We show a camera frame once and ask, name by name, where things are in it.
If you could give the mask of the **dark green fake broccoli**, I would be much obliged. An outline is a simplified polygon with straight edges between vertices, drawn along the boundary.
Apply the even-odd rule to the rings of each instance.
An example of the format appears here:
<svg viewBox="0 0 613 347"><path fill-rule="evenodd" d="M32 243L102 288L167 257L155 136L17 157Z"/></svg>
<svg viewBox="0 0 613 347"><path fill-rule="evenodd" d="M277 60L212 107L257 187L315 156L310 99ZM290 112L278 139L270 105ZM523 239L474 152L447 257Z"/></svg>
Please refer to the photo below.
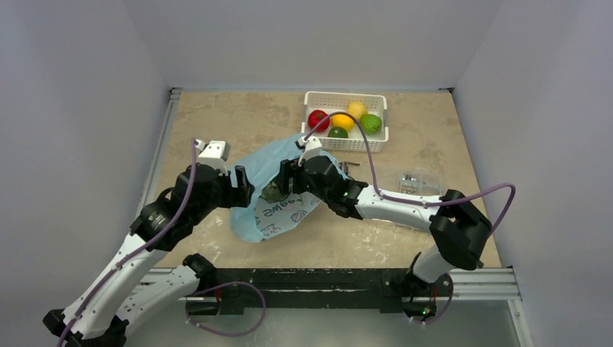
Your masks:
<svg viewBox="0 0 613 347"><path fill-rule="evenodd" d="M274 181L270 181L263 189L260 198L268 203L281 202L288 194L283 193Z"/></svg>

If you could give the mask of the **blue printed plastic bag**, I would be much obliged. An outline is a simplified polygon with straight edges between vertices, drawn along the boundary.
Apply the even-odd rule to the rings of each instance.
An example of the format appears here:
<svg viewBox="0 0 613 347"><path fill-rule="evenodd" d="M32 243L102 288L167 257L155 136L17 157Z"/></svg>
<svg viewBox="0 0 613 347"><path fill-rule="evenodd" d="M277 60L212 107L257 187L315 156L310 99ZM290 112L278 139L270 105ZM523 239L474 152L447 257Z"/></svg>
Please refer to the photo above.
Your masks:
<svg viewBox="0 0 613 347"><path fill-rule="evenodd" d="M273 179L280 172L282 160L301 155L295 141L300 134L266 144L237 162L243 166L254 186L247 207L233 207L230 228L241 240L257 243L295 229L319 204L313 194L280 192Z"/></svg>

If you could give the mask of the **red fake apple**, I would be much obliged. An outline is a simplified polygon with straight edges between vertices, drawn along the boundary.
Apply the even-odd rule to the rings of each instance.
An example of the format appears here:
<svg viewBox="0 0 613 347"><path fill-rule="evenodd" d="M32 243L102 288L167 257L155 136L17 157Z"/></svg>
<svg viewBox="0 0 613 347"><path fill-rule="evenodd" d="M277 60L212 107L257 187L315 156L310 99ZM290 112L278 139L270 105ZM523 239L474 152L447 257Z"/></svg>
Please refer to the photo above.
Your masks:
<svg viewBox="0 0 613 347"><path fill-rule="evenodd" d="M325 132L330 126L330 120L327 118L328 114L320 109L313 110L308 116L308 125L311 130L316 133Z"/></svg>

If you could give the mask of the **yellow fake lemon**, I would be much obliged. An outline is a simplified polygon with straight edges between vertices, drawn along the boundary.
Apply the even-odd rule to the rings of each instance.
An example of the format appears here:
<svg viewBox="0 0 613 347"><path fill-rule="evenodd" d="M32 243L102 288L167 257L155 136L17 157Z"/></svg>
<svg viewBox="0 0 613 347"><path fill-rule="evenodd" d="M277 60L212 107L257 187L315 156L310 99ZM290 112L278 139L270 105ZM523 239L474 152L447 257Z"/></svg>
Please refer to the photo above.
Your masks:
<svg viewBox="0 0 613 347"><path fill-rule="evenodd" d="M330 122L333 127L343 127L347 132L350 132L355 127L355 121L345 114L331 116Z"/></svg>

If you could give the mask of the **bumpy light green fruit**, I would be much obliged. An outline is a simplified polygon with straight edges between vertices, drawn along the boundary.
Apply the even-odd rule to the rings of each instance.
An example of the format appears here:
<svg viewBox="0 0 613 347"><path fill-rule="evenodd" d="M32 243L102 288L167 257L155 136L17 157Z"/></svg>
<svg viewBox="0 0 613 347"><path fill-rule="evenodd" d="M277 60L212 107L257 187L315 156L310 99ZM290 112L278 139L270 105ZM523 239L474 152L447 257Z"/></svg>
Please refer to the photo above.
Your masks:
<svg viewBox="0 0 613 347"><path fill-rule="evenodd" d="M382 130L383 122L377 115L367 113L359 121L364 133L367 135L375 135Z"/></svg>

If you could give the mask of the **yellow fake fruit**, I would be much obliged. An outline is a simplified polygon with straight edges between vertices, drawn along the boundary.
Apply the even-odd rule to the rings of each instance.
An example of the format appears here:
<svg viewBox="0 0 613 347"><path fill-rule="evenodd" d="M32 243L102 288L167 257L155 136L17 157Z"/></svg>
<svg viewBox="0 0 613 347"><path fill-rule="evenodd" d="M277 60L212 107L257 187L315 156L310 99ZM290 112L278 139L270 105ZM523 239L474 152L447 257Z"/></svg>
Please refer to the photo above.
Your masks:
<svg viewBox="0 0 613 347"><path fill-rule="evenodd" d="M352 101L348 104L346 112L359 120L368 114L368 109L363 103Z"/></svg>

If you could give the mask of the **green fake fruit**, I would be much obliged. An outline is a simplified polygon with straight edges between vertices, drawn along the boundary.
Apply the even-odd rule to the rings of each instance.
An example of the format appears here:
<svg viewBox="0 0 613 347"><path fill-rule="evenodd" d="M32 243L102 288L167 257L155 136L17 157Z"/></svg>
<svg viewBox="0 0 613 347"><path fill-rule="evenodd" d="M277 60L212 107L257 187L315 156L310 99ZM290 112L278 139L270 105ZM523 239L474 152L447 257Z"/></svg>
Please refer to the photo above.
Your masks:
<svg viewBox="0 0 613 347"><path fill-rule="evenodd" d="M348 132L343 127L331 127L327 137L335 139L348 139Z"/></svg>

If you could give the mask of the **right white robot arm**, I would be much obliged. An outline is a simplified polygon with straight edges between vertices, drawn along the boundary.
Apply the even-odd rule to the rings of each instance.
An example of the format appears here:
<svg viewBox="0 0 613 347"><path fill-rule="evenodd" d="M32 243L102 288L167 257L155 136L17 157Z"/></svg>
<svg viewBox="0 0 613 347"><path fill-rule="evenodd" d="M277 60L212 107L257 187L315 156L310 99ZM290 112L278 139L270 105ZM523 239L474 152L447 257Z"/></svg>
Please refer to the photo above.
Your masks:
<svg viewBox="0 0 613 347"><path fill-rule="evenodd" d="M430 232L434 246L418 254L406 274L406 285L415 294L425 293L453 269L483 265L492 224L457 190L441 197L376 190L373 184L344 177L323 155L303 163L283 160L273 181L282 194L313 194L342 218L386 220Z"/></svg>

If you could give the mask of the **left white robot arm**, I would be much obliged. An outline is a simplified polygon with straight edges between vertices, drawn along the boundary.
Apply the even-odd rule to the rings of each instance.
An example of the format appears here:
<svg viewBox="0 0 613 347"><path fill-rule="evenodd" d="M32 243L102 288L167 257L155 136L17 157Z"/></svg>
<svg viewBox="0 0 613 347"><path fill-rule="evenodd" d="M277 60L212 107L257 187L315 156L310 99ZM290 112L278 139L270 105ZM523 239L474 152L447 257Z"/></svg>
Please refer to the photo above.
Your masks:
<svg viewBox="0 0 613 347"><path fill-rule="evenodd" d="M216 208L247 207L254 186L243 166L232 172L190 165L173 187L141 209L123 244L92 285L64 309L43 318L59 346L124 346L145 320L184 296L218 294L217 268L191 254L163 280L134 292L154 265Z"/></svg>

